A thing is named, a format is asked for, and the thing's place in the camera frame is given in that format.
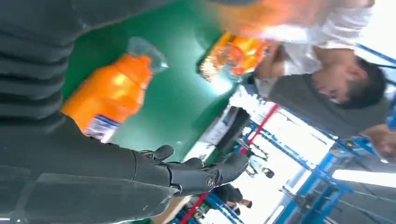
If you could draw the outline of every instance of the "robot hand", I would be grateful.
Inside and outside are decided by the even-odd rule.
[[[158,161],[164,161],[165,159],[168,159],[170,156],[173,155],[174,152],[175,150],[172,148],[172,146],[169,145],[163,145],[159,147],[156,151],[140,151],[140,153],[143,154],[145,157]]]
[[[206,164],[198,158],[185,163],[162,161],[169,158],[174,150],[171,146],[161,146],[156,151],[140,151],[146,158],[166,167],[170,175],[170,187],[179,190],[174,196],[201,194],[229,183],[239,177],[249,164],[244,154],[233,154],[224,163]]]

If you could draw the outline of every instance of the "green table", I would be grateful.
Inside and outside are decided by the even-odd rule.
[[[76,41],[67,70],[67,98],[96,68],[114,62],[129,37],[142,37],[165,55],[170,68],[157,74],[144,106],[120,128],[114,142],[135,150],[172,145],[180,161],[224,108],[231,91],[219,93],[197,73],[197,64],[220,36],[198,16],[191,1],[177,1]]]

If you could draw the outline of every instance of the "red pole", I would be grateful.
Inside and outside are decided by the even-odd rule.
[[[264,127],[264,125],[268,122],[268,120],[272,117],[272,115],[275,114],[276,110],[278,109],[278,105],[275,104],[271,110],[268,112],[267,116],[264,118],[264,120],[261,122],[261,124],[259,125],[259,127],[257,128],[255,134],[253,135],[253,137],[249,140],[248,145],[252,144],[253,140],[256,138],[256,136],[260,133],[260,131],[262,130],[262,127]],[[246,149],[245,147],[240,149],[241,153],[245,153]]]
[[[261,124],[259,125],[259,127],[257,128],[255,134],[253,135],[253,137],[249,140],[249,145],[253,142],[253,140],[256,138],[256,136],[260,133],[260,131],[262,130],[262,127],[268,122],[268,120],[272,117],[272,115],[275,114],[276,110],[278,109],[278,105],[275,105],[271,108],[271,110],[269,111],[269,113],[267,114],[267,116],[264,118],[264,120],[261,122]],[[245,153],[246,149],[245,147],[243,147],[240,150],[241,153]],[[210,194],[210,192],[204,193],[202,194],[199,199],[194,203],[194,205],[190,208],[190,210],[188,210],[188,212],[185,214],[185,216],[182,218],[182,220],[180,221],[180,224],[186,224],[188,219],[192,216],[192,214],[195,212],[195,210],[197,209],[198,206],[200,206],[202,204],[202,202],[205,200],[205,198]]]

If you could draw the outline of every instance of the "bottle label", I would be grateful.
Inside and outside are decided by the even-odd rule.
[[[120,127],[120,123],[103,115],[98,115],[92,119],[84,134],[94,137],[103,143],[107,143],[118,127]]]

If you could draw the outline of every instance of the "logo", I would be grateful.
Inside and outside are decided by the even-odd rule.
[[[212,188],[214,187],[214,180],[213,180],[213,178],[209,177],[209,178],[206,180],[206,187],[207,187],[208,189],[212,189]]]

